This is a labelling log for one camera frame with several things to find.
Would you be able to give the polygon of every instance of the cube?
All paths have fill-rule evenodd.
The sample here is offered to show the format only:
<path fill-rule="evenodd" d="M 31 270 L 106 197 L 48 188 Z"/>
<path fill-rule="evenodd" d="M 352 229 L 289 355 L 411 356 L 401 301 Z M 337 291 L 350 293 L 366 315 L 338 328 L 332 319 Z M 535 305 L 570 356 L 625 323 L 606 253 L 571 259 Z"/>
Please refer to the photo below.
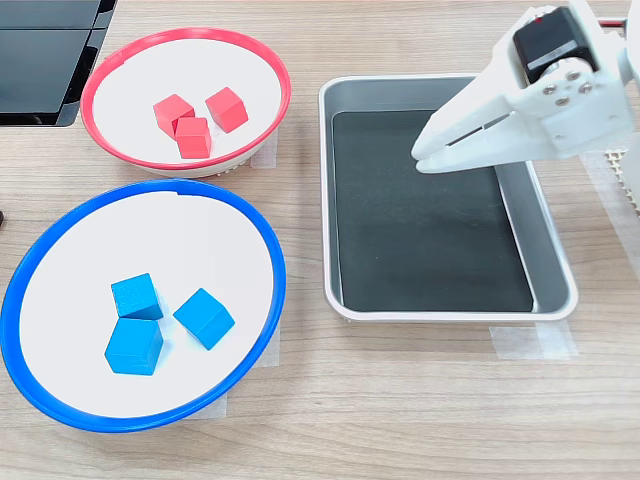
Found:
<path fill-rule="evenodd" d="M 174 140 L 176 139 L 178 120 L 196 116 L 193 107 L 175 94 L 156 103 L 153 106 L 153 111 L 156 114 L 158 127 Z"/>
<path fill-rule="evenodd" d="M 182 158 L 209 158 L 211 134 L 206 118 L 181 118 L 178 120 L 176 141 Z"/>
<path fill-rule="evenodd" d="M 207 350 L 211 350 L 235 324 L 224 305 L 203 288 L 194 293 L 173 316 Z"/>
<path fill-rule="evenodd" d="M 113 373 L 153 375 L 163 343 L 158 322 L 120 318 L 104 356 Z"/>
<path fill-rule="evenodd" d="M 232 132 L 249 120 L 244 103 L 229 87 L 205 100 L 209 112 L 225 133 Z"/>
<path fill-rule="evenodd" d="M 119 317 L 143 320 L 162 318 L 158 296 L 148 273 L 114 283 L 111 291 Z"/>

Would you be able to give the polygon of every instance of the tape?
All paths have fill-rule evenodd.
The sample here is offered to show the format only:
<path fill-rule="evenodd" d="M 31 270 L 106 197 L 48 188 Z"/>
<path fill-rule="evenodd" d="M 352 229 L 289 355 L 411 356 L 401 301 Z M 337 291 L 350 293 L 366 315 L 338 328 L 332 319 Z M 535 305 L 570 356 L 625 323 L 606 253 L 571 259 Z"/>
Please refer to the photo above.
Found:
<path fill-rule="evenodd" d="M 251 157 L 251 168 L 276 168 L 278 154 L 278 129 L 275 129 L 264 145 Z"/>
<path fill-rule="evenodd" d="M 587 152 L 580 158 L 629 263 L 640 279 L 640 210 L 634 193 L 624 184 L 624 171 L 620 166 L 620 159 L 638 137 L 635 133 L 607 150 Z"/>
<path fill-rule="evenodd" d="M 500 360 L 567 360 L 578 355 L 569 323 L 536 322 L 529 327 L 489 327 Z"/>
<path fill-rule="evenodd" d="M 277 367 L 280 365 L 280 324 L 273 332 L 271 341 L 264 349 L 253 368 Z M 202 410 L 194 413 L 185 421 L 189 420 L 210 420 L 212 418 L 225 418 L 227 416 L 227 394 L 225 393 L 215 402 L 207 405 Z"/>

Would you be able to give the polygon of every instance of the white robot part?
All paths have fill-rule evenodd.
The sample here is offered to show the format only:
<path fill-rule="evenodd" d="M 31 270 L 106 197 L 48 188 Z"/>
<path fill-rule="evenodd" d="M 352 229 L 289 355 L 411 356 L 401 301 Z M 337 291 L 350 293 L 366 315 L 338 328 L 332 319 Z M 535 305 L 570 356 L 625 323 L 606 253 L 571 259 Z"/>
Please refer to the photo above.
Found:
<path fill-rule="evenodd" d="M 431 117 L 411 152 L 420 172 L 563 159 L 634 130 L 625 83 L 637 70 L 625 42 L 603 32 L 585 0 L 572 0 L 569 9 L 598 69 L 562 58 L 528 82 L 514 33 L 553 9 L 529 9 L 494 46 L 489 66 Z M 550 55 L 560 56 L 559 49 Z"/>
<path fill-rule="evenodd" d="M 640 29 L 640 2 L 634 1 L 627 19 L 626 54 L 636 84 L 640 86 L 640 31 L 638 29 Z M 620 160 L 620 168 L 625 186 L 634 192 L 634 195 L 640 195 L 640 135 L 636 135 L 635 143 Z"/>

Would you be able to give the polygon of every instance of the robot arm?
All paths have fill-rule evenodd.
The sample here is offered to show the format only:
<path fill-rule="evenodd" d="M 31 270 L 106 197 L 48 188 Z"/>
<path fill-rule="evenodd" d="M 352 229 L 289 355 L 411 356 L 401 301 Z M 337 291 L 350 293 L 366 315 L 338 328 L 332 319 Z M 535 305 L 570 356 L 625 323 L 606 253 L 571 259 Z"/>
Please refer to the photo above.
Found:
<path fill-rule="evenodd" d="M 529 9 L 489 66 L 424 127 L 411 152 L 418 170 L 563 159 L 632 132 L 625 84 L 638 81 L 638 17 L 634 0 L 625 44 L 603 32 L 585 0 Z"/>

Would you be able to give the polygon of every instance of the black device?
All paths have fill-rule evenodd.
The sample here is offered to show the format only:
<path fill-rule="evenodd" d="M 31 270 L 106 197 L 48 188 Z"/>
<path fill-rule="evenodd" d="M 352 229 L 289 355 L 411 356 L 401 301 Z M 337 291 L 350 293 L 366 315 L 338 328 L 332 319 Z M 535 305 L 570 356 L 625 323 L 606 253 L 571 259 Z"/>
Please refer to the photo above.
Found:
<path fill-rule="evenodd" d="M 594 72 L 598 70 L 587 39 L 567 7 L 534 19 L 513 35 L 513 42 L 530 84 L 563 58 L 582 58 Z"/>
<path fill-rule="evenodd" d="M 0 0 L 0 126 L 68 126 L 116 0 Z"/>

